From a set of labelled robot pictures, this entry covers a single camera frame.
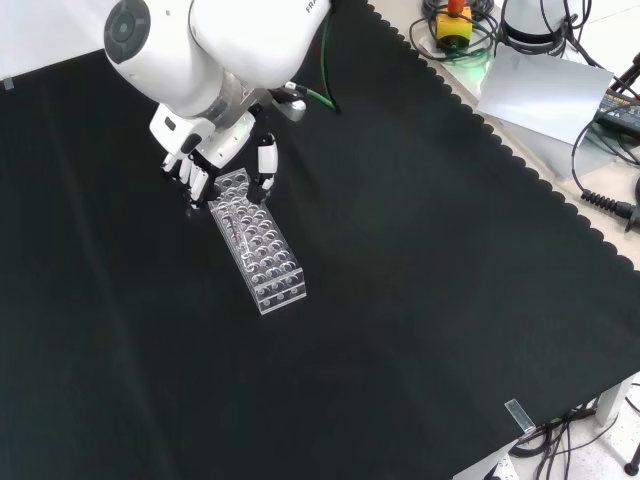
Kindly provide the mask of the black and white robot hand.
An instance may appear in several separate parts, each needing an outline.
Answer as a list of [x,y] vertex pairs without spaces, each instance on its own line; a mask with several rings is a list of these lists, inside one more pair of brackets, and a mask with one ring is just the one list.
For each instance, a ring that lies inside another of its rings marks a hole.
[[149,129],[166,151],[161,170],[190,208],[202,209],[218,198],[215,180],[250,140],[262,110],[255,102],[232,126],[218,127],[205,118],[182,118],[166,105],[158,106]]

